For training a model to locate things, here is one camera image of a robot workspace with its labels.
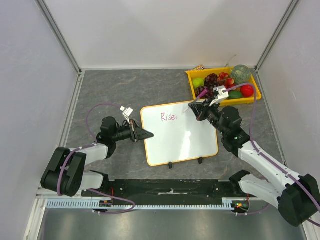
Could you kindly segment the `white purple marker pen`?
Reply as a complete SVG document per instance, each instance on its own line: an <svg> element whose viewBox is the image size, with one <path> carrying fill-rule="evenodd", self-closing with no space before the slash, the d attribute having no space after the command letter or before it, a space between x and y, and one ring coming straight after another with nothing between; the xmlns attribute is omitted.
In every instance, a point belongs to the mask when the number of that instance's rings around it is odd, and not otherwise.
<svg viewBox="0 0 320 240"><path fill-rule="evenodd" d="M183 114L188 111L190 109L190 105L191 104L195 104L198 100L200 100L203 96L205 96L206 94L208 93L208 90L207 89L204 89L199 95L198 97L193 100L192 102L190 102L188 105L187 105L187 108L182 112Z"/></svg>

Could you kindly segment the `yellow-framed whiteboard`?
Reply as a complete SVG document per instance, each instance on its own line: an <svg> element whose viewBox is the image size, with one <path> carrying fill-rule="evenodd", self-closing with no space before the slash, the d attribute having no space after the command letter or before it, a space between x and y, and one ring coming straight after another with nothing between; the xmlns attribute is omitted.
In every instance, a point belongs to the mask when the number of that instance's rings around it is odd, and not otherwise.
<svg viewBox="0 0 320 240"><path fill-rule="evenodd" d="M149 166L196 160L218 154L216 129L197 121L190 101L146 106L141 109L142 128L153 133L144 141Z"/></svg>

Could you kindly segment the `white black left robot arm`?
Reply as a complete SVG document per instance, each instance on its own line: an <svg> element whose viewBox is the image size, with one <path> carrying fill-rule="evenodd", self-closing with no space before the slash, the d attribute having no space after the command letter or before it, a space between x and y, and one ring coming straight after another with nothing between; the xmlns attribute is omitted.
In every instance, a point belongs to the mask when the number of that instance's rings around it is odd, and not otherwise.
<svg viewBox="0 0 320 240"><path fill-rule="evenodd" d="M117 142L131 140L136 143L154 137L140 127L134 119L120 126L114 117L105 117L101 122L97 143L78 148L55 149L40 181L42 188L59 196L73 197L78 191L99 189L105 176L99 172L85 173L85 166L109 159L117 149Z"/></svg>

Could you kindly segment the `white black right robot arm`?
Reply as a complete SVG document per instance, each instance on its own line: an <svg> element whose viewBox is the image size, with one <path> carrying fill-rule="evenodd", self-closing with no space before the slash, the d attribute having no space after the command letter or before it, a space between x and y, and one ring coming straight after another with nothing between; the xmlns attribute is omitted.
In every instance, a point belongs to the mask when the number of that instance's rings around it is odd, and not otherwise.
<svg viewBox="0 0 320 240"><path fill-rule="evenodd" d="M274 206L292 226L298 227L320 211L320 190L317 180L289 169L267 154L241 127L238 109L218 104L192 102L188 106L196 120L207 120L222 136L224 148L254 167L264 179L242 170L231 179L242 192L253 195Z"/></svg>

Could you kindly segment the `dark purple grape bunch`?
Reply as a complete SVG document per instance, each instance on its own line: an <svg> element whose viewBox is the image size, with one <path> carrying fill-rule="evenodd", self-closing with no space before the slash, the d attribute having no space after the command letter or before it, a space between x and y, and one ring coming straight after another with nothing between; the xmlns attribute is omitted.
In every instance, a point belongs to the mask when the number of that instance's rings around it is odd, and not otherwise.
<svg viewBox="0 0 320 240"><path fill-rule="evenodd" d="M200 86L195 90L195 96L198 98L200 94L202 94L205 90L207 90L207 93L202 95L200 99L208 99L211 98L213 94L214 87L211 85L209 87L207 86Z"/></svg>

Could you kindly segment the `green apple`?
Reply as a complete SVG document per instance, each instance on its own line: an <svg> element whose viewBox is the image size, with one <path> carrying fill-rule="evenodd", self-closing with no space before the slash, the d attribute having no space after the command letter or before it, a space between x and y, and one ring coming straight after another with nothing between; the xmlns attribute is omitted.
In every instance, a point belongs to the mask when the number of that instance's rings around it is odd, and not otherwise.
<svg viewBox="0 0 320 240"><path fill-rule="evenodd" d="M192 85L194 89L205 86L205 80L201 77L193 78Z"/></svg>

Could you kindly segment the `yellow plastic fruit tray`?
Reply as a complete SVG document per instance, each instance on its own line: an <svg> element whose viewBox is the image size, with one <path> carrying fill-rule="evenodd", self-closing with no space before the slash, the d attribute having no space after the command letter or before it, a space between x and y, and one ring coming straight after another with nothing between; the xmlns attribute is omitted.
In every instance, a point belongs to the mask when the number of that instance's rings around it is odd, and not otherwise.
<svg viewBox="0 0 320 240"><path fill-rule="evenodd" d="M196 78L205 78L209 74L216 74L219 75L221 72L228 73L230 74L232 71L233 67L220 67L220 68L209 68L209 69L201 69L201 70L187 70L185 73L187 74L188 77L188 82L191 88L191 93L192 97L195 100L196 99L196 94L195 94L195 89L193 87L193 79ZM258 88L258 85L253 77L253 75L250 76L250 80L248 81L250 84L253 84L256 89L256 99L260 100L262 98L262 94ZM251 97L244 97L244 98L238 98L238 99L226 99L220 103L220 106L234 106L234 105L242 105L242 104L252 104L254 102L254 95Z"/></svg>

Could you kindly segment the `green mango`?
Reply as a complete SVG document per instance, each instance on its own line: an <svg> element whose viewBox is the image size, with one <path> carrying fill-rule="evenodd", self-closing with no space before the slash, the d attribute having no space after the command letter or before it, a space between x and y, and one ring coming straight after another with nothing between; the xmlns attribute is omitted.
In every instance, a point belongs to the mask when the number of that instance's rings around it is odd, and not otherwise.
<svg viewBox="0 0 320 240"><path fill-rule="evenodd" d="M243 94L238 90L232 90L228 92L229 100L242 99L243 97L244 97Z"/></svg>

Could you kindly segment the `yellow snack packet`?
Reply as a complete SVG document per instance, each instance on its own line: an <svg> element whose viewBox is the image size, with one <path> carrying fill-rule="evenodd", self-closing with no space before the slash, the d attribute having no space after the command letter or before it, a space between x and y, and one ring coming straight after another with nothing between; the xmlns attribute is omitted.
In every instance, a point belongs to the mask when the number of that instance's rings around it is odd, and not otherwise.
<svg viewBox="0 0 320 240"><path fill-rule="evenodd" d="M206 67L204 65L198 65L197 67L191 69L191 71L202 71L202 70L206 70Z"/></svg>

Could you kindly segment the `red apple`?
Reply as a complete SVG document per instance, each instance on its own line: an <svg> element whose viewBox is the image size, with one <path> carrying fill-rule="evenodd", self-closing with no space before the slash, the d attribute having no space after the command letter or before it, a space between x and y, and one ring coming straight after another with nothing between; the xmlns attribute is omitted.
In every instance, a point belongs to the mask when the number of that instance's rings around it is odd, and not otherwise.
<svg viewBox="0 0 320 240"><path fill-rule="evenodd" d="M255 90L251 85L243 85L240 88L240 92L244 98L250 98L255 94Z"/></svg>

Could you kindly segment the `green netted melon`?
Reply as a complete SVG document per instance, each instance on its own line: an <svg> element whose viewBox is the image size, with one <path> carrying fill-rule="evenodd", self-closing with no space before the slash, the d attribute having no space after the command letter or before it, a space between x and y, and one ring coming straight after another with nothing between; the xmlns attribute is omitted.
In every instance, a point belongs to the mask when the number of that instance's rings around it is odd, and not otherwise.
<svg viewBox="0 0 320 240"><path fill-rule="evenodd" d="M232 69L230 77L234 80L236 85L248 83L251 78L251 70L245 65L236 65Z"/></svg>

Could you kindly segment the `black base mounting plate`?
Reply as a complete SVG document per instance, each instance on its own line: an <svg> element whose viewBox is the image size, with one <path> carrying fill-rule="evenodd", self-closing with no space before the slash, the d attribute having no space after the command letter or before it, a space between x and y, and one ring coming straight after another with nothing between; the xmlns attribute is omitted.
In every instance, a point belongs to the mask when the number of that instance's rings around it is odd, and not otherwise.
<svg viewBox="0 0 320 240"><path fill-rule="evenodd" d="M104 181L98 191L143 204L217 203L222 198L247 199L247 194L230 181L215 179L115 179Z"/></svg>

